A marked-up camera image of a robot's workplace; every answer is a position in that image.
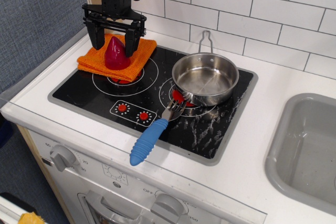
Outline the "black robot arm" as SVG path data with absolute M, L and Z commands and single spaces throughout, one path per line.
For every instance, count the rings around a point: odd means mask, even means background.
M 102 4 L 83 4 L 83 22 L 94 49 L 105 43 L 104 30 L 114 30 L 125 35 L 125 54 L 131 57 L 138 49 L 140 38 L 145 35 L 146 17 L 131 8 L 132 0 L 101 0 Z

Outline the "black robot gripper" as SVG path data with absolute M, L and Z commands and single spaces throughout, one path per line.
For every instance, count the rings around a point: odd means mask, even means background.
M 137 51 L 140 36 L 145 35 L 146 17 L 132 10 L 131 1 L 101 0 L 101 4 L 82 5 L 85 14 L 84 23 L 94 49 L 99 50 L 104 46 L 104 29 L 107 28 L 126 33 L 127 57 L 131 57 Z

